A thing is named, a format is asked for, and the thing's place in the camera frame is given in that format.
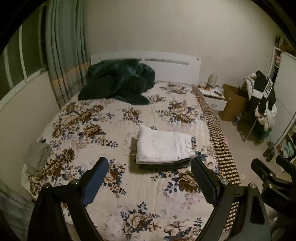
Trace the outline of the dark slippers on floor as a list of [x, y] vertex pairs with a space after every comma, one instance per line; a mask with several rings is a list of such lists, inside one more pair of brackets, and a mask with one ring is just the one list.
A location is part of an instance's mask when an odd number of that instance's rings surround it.
[[271, 162], [271, 160], [274, 158], [274, 155], [275, 155], [274, 145], [271, 141], [268, 141], [267, 149], [264, 151], [263, 156], [265, 157], [265, 160], [267, 162]]

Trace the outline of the brown cardboard box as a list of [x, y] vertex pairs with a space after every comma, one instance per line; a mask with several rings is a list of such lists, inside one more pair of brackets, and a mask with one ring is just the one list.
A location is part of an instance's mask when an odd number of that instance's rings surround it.
[[218, 114], [223, 121], [233, 122], [244, 111], [245, 105], [249, 101], [248, 93], [228, 84], [223, 84], [223, 89], [227, 103], [224, 110], [219, 111]]

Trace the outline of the grey folded cloth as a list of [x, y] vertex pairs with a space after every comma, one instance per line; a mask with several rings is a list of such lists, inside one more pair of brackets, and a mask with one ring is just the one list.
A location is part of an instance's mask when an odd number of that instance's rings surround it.
[[32, 142], [25, 155], [27, 172], [35, 177], [40, 176], [51, 151], [52, 148], [49, 144]]

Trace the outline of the white pants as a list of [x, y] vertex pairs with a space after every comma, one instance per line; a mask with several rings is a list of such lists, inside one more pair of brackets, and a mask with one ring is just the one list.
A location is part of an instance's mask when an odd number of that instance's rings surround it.
[[140, 125], [136, 163], [143, 165], [172, 164], [195, 155], [191, 136], [185, 133], [152, 130]]

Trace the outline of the grey cup on nightstand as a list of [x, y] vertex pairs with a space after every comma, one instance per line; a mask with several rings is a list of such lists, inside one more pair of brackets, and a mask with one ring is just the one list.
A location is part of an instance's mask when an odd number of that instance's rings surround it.
[[206, 87], [207, 88], [214, 88], [216, 86], [216, 82], [217, 82], [218, 76], [215, 74], [210, 74]]

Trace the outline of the window with white frame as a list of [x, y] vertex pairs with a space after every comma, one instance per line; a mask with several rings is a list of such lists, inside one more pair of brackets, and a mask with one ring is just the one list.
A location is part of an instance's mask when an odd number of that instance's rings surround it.
[[1, 53], [1, 109], [48, 69], [46, 11], [46, 4], [36, 9], [16, 30]]

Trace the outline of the grey-green curtain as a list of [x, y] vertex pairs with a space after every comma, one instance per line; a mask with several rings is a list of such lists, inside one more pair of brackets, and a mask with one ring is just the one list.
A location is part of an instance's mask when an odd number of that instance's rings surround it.
[[45, 45], [49, 77], [60, 107], [87, 83], [85, 1], [49, 1]]

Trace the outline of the white nightstand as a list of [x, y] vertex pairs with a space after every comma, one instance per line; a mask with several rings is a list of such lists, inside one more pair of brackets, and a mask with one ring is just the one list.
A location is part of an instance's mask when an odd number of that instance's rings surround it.
[[205, 82], [200, 82], [198, 84], [198, 89], [203, 94], [205, 101], [208, 103], [215, 116], [218, 116], [220, 111], [224, 111], [227, 101], [222, 87], [215, 86], [214, 88], [211, 88], [207, 87]]

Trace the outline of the dark green blanket pile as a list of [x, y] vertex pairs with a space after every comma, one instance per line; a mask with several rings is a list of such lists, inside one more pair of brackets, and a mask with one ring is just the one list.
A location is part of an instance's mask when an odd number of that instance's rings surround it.
[[114, 98], [132, 105], [149, 105], [142, 94], [155, 85], [155, 71], [137, 59], [106, 60], [91, 65], [78, 100]]

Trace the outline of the clothes pile on chair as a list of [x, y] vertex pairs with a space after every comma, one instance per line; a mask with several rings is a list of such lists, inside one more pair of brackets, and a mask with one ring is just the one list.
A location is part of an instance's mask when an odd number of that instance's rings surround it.
[[276, 97], [272, 80], [260, 70], [245, 77], [244, 84], [247, 88], [248, 103], [247, 114], [254, 116], [263, 130], [267, 132], [275, 124], [278, 109], [275, 105]]

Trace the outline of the white wardrobe shelf unit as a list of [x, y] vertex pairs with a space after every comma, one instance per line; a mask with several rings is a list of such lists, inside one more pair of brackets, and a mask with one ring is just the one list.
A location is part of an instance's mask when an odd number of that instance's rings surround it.
[[277, 114], [270, 133], [275, 149], [290, 162], [295, 160], [295, 56], [288, 51], [293, 48], [281, 36], [277, 36], [269, 78], [274, 83]]

